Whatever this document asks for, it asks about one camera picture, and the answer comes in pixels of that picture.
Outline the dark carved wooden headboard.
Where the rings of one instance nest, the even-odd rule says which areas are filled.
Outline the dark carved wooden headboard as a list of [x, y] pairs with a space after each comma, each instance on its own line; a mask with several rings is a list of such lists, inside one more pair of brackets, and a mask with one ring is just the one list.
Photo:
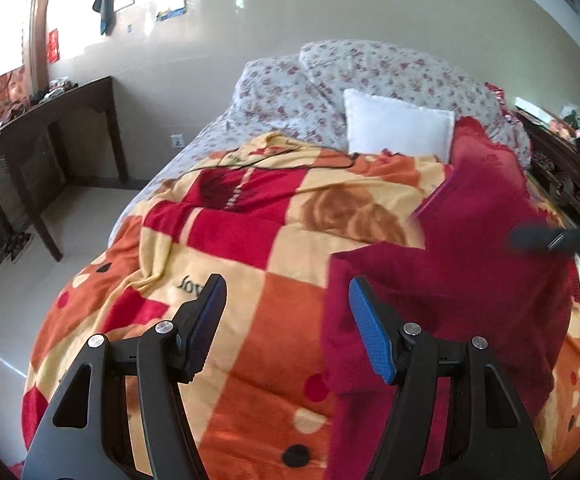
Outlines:
[[534, 176], [552, 202], [575, 212], [574, 218], [580, 222], [580, 137], [564, 140], [522, 110], [517, 117], [531, 140]]

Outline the white square pillow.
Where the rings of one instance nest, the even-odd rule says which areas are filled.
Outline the white square pillow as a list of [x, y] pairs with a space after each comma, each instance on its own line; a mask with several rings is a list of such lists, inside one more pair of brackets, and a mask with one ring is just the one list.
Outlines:
[[343, 92], [348, 151], [406, 156], [434, 155], [450, 161], [455, 113], [433, 110], [399, 99], [371, 96], [354, 89]]

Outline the red paper wall decoration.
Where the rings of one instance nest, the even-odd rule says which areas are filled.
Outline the red paper wall decoration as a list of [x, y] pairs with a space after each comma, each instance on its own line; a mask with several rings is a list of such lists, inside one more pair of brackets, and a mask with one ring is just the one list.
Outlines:
[[60, 46], [58, 45], [58, 29], [52, 29], [47, 35], [46, 47], [47, 63], [53, 64], [60, 59]]

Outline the dark red fleece garment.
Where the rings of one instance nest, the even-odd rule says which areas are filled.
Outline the dark red fleece garment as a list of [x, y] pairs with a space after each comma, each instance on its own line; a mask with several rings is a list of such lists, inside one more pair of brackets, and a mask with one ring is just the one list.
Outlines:
[[521, 222], [545, 223], [516, 155], [488, 140], [480, 122], [461, 118], [450, 173], [417, 208], [422, 248], [378, 243], [331, 257], [321, 348], [334, 396], [326, 475], [361, 479], [375, 457], [399, 391], [373, 369], [353, 312], [349, 284], [372, 291], [407, 322], [434, 337], [488, 341], [540, 429], [555, 387], [575, 284], [563, 256], [523, 255], [507, 243]]

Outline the floral quilt pile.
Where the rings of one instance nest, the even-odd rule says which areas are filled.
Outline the floral quilt pile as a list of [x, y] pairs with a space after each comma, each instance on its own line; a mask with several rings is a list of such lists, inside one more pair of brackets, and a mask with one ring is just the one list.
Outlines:
[[395, 44], [321, 40], [304, 44], [296, 54], [247, 62], [227, 110], [171, 159], [135, 200], [147, 200], [165, 180], [179, 178], [209, 154], [231, 150], [269, 131], [346, 150], [347, 89], [474, 117], [493, 142], [506, 145], [522, 167], [529, 167], [531, 141], [520, 120], [505, 112], [500, 96], [464, 70]]

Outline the red orange love blanket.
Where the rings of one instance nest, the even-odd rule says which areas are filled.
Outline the red orange love blanket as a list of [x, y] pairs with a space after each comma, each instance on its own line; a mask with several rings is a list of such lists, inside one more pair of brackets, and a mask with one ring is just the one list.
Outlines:
[[[227, 302], [203, 370], [179, 387], [204, 479], [330, 479], [334, 396], [321, 329], [331, 257], [422, 248], [415, 214], [450, 173], [434, 155], [348, 155], [269, 132], [209, 155], [134, 206], [114, 242], [68, 282], [37, 336], [22, 409], [27, 453], [87, 340], [142, 335], [221, 275]], [[546, 479], [580, 479], [580, 256], [555, 387], [535, 429]], [[130, 441], [152, 479], [136, 378]], [[438, 469], [450, 380], [438, 382], [423, 472]]]

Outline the dark wooden side table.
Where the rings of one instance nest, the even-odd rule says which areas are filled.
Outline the dark wooden side table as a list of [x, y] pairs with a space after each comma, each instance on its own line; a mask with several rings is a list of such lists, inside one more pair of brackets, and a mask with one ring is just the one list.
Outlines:
[[[41, 218], [41, 210], [35, 204], [22, 173], [22, 167], [35, 153], [35, 146], [43, 133], [49, 138], [52, 154], [58, 162], [66, 183], [85, 184], [88, 179], [77, 177], [70, 166], [66, 147], [62, 140], [61, 119], [79, 107], [88, 107], [105, 117], [106, 130], [110, 139], [117, 171], [113, 180], [122, 188], [130, 182], [127, 160], [122, 146], [122, 136], [117, 119], [114, 79], [106, 76], [92, 80], [63, 93], [55, 99], [33, 106], [22, 116], [15, 118], [0, 128], [0, 158], [9, 170], [10, 182], [23, 205], [24, 213], [44, 246], [55, 261], [61, 261], [63, 254], [51, 236], [46, 223]], [[0, 204], [0, 226], [6, 235], [12, 236], [14, 229]]]

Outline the dark cloth hanging on wall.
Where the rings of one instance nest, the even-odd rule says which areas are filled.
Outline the dark cloth hanging on wall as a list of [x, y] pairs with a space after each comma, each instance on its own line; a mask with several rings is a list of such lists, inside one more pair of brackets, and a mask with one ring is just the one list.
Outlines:
[[110, 36], [115, 23], [114, 0], [94, 0], [92, 10], [100, 17], [100, 35]]

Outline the clutter on headboard shelf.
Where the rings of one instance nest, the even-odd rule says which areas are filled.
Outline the clutter on headboard shelf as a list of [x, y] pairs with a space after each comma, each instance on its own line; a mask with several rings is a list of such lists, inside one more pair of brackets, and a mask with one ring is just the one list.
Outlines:
[[514, 106], [521, 116], [563, 140], [573, 143], [580, 138], [580, 108], [575, 105], [565, 105], [559, 114], [554, 114], [517, 96]]

